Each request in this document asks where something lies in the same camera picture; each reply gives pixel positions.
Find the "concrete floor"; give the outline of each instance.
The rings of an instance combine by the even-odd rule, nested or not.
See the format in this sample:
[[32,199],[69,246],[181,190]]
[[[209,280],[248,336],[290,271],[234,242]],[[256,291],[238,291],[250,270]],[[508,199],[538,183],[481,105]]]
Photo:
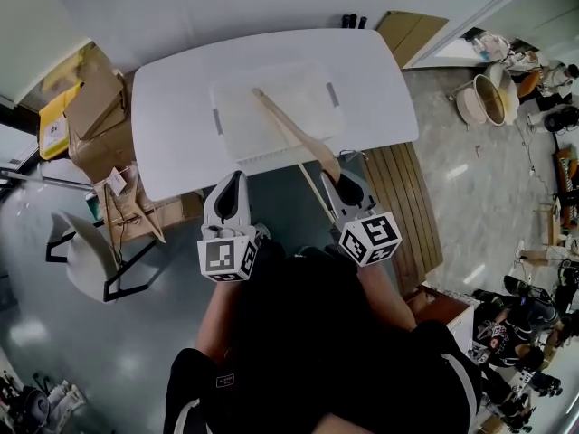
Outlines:
[[[529,177],[516,127],[467,132],[446,100],[445,92],[471,76],[467,70],[404,74],[421,129],[416,151],[445,258],[428,279],[464,292],[499,290],[517,241],[538,246],[541,226],[532,211],[546,193]],[[549,140],[533,137],[531,154],[553,188]],[[452,177],[453,169],[465,165]],[[308,168],[317,172],[314,165]],[[84,178],[67,161],[46,164],[43,172]],[[265,222],[289,254],[301,245],[330,242],[327,219],[296,167],[250,178],[250,194],[253,219]],[[26,382],[40,371],[84,391],[89,404],[70,432],[158,433],[170,365],[179,350],[193,344],[213,289],[197,265],[200,223],[168,231],[167,245],[149,252],[123,277],[128,286],[157,275],[150,290],[107,306],[83,296],[63,265],[44,262],[50,213],[58,209],[90,218],[83,193],[38,184],[22,186],[0,207],[0,265],[9,272],[19,301],[0,316],[0,346]],[[140,245],[128,243],[126,257]],[[545,283],[552,277],[549,272],[536,276]]]

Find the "metal pipe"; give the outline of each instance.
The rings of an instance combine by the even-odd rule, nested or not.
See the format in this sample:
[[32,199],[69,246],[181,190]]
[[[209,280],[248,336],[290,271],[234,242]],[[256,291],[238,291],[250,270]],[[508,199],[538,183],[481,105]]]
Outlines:
[[91,184],[81,184],[78,182],[69,182],[68,180],[61,180],[60,178],[42,177],[35,178],[28,175],[18,174],[17,172],[11,172],[8,170],[3,170],[0,174],[6,178],[15,178],[17,180],[25,180],[27,182],[36,182],[38,184],[49,184],[52,186],[60,186],[61,188],[68,188],[69,190],[80,190],[83,192],[92,192],[94,188]]

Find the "chair backrest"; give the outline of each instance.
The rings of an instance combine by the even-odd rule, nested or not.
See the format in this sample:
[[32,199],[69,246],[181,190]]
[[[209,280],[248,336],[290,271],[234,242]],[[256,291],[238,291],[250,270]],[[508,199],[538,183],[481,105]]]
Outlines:
[[[82,293],[102,302],[105,281],[117,273],[113,252],[92,223],[67,212],[52,214],[51,240],[61,237],[69,227],[76,231],[66,256],[69,280]],[[110,290],[119,290],[119,282]]]

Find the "yellow container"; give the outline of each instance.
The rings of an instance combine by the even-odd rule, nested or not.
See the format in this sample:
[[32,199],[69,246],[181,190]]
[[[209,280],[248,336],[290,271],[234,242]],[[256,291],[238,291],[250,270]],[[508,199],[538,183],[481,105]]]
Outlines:
[[40,110],[40,156],[50,161],[69,148],[69,126],[64,109],[81,89],[80,83],[61,93]]

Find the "white chair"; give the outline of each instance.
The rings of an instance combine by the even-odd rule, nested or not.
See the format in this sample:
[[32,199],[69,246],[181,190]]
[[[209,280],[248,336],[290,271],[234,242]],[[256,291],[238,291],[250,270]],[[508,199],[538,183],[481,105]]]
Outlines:
[[[72,284],[82,293],[99,302],[116,302],[148,288],[148,284],[121,289],[119,279],[143,257],[157,240],[151,241],[141,252],[117,268],[112,248],[94,224],[66,212],[52,213],[52,231],[46,244],[46,261],[66,263],[66,273]],[[74,232],[64,235],[72,228]],[[52,249],[70,241],[66,257],[53,256]]]

